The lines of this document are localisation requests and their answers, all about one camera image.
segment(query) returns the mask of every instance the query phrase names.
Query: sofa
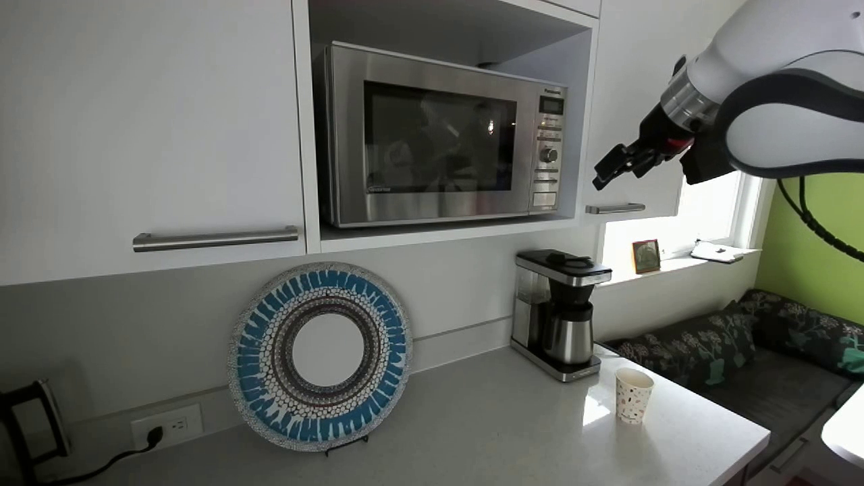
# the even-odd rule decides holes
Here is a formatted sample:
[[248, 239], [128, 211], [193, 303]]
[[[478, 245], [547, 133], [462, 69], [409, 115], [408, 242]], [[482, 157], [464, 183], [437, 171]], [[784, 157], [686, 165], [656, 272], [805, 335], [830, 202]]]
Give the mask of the sofa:
[[763, 484], [779, 484], [779, 455], [791, 455], [788, 449], [799, 454], [795, 446], [805, 442], [824, 462], [795, 464], [783, 476], [783, 484], [864, 484], [864, 469], [844, 464], [817, 439], [821, 420], [861, 387], [861, 323], [813, 311], [783, 295], [751, 289], [716, 314], [608, 345], [765, 426], [772, 431], [770, 446], [748, 464], [745, 476], [772, 472], [778, 478]]

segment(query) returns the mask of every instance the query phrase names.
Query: picture frame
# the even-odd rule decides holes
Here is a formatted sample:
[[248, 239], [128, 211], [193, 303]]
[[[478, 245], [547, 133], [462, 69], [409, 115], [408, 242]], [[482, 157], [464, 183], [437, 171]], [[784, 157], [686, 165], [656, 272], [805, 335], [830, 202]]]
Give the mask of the picture frame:
[[656, 239], [635, 239], [630, 242], [630, 264], [637, 276], [659, 271], [659, 242]]

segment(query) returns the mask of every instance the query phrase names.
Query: window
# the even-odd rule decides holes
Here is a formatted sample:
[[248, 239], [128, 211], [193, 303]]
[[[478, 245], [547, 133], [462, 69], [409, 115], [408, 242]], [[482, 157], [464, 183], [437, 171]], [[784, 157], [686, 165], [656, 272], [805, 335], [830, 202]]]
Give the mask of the window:
[[664, 258], [689, 254], [695, 239], [752, 245], [760, 187], [741, 172], [683, 183], [676, 217], [605, 223], [601, 264], [614, 276], [630, 276], [635, 239], [659, 239]]

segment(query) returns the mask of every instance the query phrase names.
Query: green wall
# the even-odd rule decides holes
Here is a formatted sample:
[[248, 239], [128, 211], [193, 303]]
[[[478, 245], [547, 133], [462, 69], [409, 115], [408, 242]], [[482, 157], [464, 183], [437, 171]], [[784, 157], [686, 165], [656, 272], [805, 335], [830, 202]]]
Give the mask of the green wall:
[[[784, 181], [784, 188], [795, 199], [795, 181]], [[864, 175], [807, 177], [807, 206], [840, 239], [864, 249]], [[864, 261], [813, 234], [784, 206], [779, 188], [772, 199], [755, 284], [864, 323]]]

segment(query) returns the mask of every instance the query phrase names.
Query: microwave window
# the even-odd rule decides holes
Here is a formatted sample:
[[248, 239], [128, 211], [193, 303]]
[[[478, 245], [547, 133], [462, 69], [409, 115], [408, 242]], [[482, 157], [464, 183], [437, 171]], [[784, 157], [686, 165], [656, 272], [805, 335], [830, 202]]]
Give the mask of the microwave window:
[[365, 84], [367, 191], [510, 191], [514, 103]]

